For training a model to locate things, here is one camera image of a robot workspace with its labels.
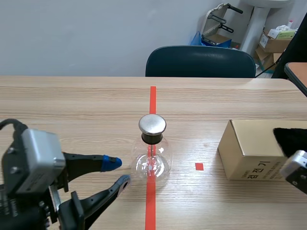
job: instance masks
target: clear glass jar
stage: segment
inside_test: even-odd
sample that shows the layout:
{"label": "clear glass jar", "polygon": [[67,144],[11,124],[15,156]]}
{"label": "clear glass jar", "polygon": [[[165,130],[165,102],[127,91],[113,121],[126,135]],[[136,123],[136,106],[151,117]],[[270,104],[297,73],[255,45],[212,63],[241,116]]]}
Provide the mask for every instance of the clear glass jar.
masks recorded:
{"label": "clear glass jar", "polygon": [[131,151],[131,175],[148,182],[164,180],[172,167],[173,153],[162,136],[166,121],[159,115],[140,119],[142,135],[135,140]]}

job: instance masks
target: white sink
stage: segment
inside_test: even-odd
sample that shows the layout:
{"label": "white sink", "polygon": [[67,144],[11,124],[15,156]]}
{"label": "white sink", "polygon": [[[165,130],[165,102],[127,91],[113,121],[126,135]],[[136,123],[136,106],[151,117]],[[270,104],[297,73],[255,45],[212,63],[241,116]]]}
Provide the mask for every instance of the white sink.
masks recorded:
{"label": "white sink", "polygon": [[292,0],[243,0],[248,5],[254,6],[253,15],[248,24],[240,50],[253,56],[262,33],[270,8],[282,8]]}
{"label": "white sink", "polygon": [[261,8],[282,8],[287,6],[292,0],[243,0],[251,6]]}

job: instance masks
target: dark blue chair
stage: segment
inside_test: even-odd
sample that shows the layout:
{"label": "dark blue chair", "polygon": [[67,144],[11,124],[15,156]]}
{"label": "dark blue chair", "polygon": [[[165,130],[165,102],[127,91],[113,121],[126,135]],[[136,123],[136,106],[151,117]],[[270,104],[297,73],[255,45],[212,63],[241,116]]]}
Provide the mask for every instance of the dark blue chair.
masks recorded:
{"label": "dark blue chair", "polygon": [[152,52],[146,77],[255,78],[253,58],[239,50],[211,46],[166,46]]}

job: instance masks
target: brown box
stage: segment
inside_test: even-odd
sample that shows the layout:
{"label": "brown box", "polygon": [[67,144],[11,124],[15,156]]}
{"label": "brown box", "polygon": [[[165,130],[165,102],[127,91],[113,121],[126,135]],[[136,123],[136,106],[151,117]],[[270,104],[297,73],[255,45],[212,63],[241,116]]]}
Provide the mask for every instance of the brown box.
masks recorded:
{"label": "brown box", "polygon": [[[260,46],[256,49],[256,54],[257,54],[257,60],[258,63],[261,67],[261,69],[265,70],[266,68],[270,67],[273,63],[275,63],[278,58],[281,56],[279,53],[266,53],[263,51]],[[276,65],[268,69],[270,70],[275,70]]]}
{"label": "brown box", "polygon": [[266,53],[283,53],[291,40],[291,38],[273,39],[268,36],[268,32],[263,31],[260,37],[259,46]]}
{"label": "brown box", "polygon": [[281,181],[287,158],[274,128],[307,128],[307,121],[230,120],[218,150],[228,180]]}

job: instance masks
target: wood grain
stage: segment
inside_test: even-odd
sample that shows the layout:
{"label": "wood grain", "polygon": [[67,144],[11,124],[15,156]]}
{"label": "wood grain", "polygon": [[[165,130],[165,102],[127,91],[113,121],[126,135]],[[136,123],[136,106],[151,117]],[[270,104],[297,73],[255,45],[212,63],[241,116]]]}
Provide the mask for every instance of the wood grain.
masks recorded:
{"label": "wood grain", "polygon": [[[140,135],[138,121],[149,111],[152,85],[173,147],[171,174],[156,192],[158,230],[305,228],[305,194],[286,182],[228,181],[217,152],[229,119],[306,120],[307,99],[289,81],[3,76],[0,119],[55,132],[66,152],[120,157],[120,169],[70,183],[70,190],[85,198],[130,173],[130,149]],[[0,132],[1,153],[11,140],[10,127]],[[195,170],[196,162],[204,171]],[[145,188],[132,181],[92,229],[143,230]]]}
{"label": "wood grain", "polygon": [[307,86],[307,63],[306,62],[291,62],[288,64],[289,69],[296,77]]}

